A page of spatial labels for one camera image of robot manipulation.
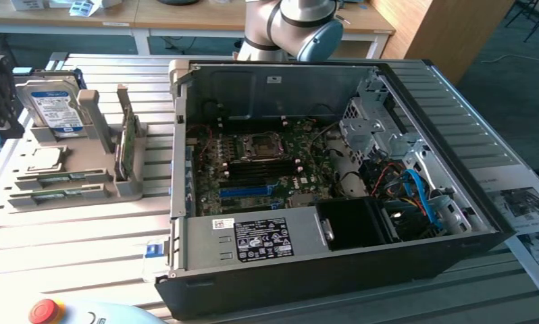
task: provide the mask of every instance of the slotted workbench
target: slotted workbench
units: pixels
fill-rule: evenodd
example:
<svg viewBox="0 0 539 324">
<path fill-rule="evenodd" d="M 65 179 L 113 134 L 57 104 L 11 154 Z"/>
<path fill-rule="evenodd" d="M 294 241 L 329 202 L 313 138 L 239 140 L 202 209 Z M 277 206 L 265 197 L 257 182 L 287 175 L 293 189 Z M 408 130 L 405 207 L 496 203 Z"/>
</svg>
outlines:
<svg viewBox="0 0 539 324">
<path fill-rule="evenodd" d="M 130 85 L 134 110 L 141 121 L 149 123 L 145 197 L 131 203 L 0 215 L 0 289 L 18 287 L 62 298 L 137 305 L 169 323 L 177 322 L 153 284 L 141 278 L 145 244 L 170 233 L 174 105 L 167 72 L 174 58 L 77 54 L 50 63 L 50 68 L 83 70 L 89 88 L 102 93 L 101 108 L 109 124 L 122 122 L 117 86 Z M 518 163 L 433 67 L 421 61 L 394 61 L 392 66 L 466 165 L 473 168 Z M 25 123 L 30 121 L 27 114 L 22 119 Z M 2 151 L 0 201 L 15 158 L 29 139 L 30 133 L 22 140 L 9 140 Z M 486 255 L 462 261 L 432 281 L 193 323 L 233 319 L 275 324 L 539 323 L 539 291 L 514 255 L 506 246 L 500 246 Z"/>
</svg>

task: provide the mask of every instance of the power supply label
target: power supply label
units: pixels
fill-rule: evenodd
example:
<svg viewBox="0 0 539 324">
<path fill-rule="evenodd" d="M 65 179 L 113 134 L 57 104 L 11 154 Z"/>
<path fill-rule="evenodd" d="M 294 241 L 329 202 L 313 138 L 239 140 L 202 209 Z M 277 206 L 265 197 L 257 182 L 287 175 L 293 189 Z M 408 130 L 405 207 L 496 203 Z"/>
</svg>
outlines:
<svg viewBox="0 0 539 324">
<path fill-rule="evenodd" d="M 242 262 L 294 255 L 286 218 L 234 223 L 238 260 Z"/>
<path fill-rule="evenodd" d="M 50 128 L 62 133 L 78 132 L 83 129 L 78 112 L 71 107 L 67 91 L 33 92 L 33 99 Z"/>
</svg>

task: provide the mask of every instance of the floor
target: floor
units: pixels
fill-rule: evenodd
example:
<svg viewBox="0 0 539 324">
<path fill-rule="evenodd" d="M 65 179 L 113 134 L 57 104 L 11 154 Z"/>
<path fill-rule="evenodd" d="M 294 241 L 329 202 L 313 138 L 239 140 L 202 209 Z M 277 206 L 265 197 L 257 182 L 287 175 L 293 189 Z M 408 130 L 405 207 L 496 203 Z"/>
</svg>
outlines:
<svg viewBox="0 0 539 324">
<path fill-rule="evenodd" d="M 520 17 L 509 28 L 505 20 L 470 67 L 458 88 L 486 120 L 528 163 L 539 168 L 539 61 L 510 57 L 481 63 L 505 54 L 539 58 L 539 30 L 524 39 L 534 22 Z M 155 54 L 229 55 L 237 51 L 234 38 L 183 37 L 171 39 L 179 49 L 167 49 L 161 37 L 150 40 Z M 9 43 L 19 65 L 42 68 L 51 52 L 135 54 L 129 36 L 11 34 Z M 38 44 L 50 44 L 49 48 Z"/>
</svg>

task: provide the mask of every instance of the table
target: table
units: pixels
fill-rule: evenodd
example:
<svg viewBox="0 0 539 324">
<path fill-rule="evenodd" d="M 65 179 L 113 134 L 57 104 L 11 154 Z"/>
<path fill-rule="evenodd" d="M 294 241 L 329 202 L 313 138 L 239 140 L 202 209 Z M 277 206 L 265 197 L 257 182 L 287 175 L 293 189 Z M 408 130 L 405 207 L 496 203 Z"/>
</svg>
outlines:
<svg viewBox="0 0 539 324">
<path fill-rule="evenodd" d="M 127 35 L 135 38 L 138 54 L 151 55 L 150 36 L 243 37 L 246 2 L 211 1 L 171 6 L 158 0 L 125 0 L 90 18 L 82 18 L 71 17 L 67 8 L 15 11 L 10 0 L 0 0 L 0 32 Z M 350 3 L 338 13 L 352 22 L 344 23 L 340 56 L 380 58 L 394 27 L 370 5 L 361 9 Z"/>
<path fill-rule="evenodd" d="M 143 198 L 138 202 L 79 207 L 66 212 L 0 215 L 0 292 L 35 290 L 61 298 L 131 304 L 167 323 L 179 323 L 155 287 L 141 279 L 145 244 L 170 232 L 170 177 L 174 105 L 169 93 L 173 57 L 70 55 L 55 69 L 79 66 L 89 88 L 101 92 L 110 125 L 121 124 L 118 83 L 130 85 L 133 107 L 149 123 Z M 441 77 L 418 60 L 388 61 L 440 131 L 470 167 L 520 163 L 505 143 Z M 30 118 L 23 114 L 22 121 Z M 25 139 L 0 153 L 0 197 Z M 477 154 L 485 152 L 492 156 Z M 434 280 L 416 281 L 329 298 L 274 306 L 198 323 L 539 323 L 539 291 L 505 245 L 460 262 Z"/>
</svg>

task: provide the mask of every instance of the red button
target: red button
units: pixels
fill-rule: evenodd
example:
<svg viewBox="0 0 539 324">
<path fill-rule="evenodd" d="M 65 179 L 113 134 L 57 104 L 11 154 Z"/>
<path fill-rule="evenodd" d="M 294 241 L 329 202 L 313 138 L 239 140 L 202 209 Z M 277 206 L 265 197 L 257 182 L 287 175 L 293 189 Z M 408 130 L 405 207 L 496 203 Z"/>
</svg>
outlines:
<svg viewBox="0 0 539 324">
<path fill-rule="evenodd" d="M 54 321 L 58 313 L 61 311 L 61 306 L 51 299 L 43 299 L 34 305 L 30 312 L 30 322 L 33 324 L 47 324 Z"/>
</svg>

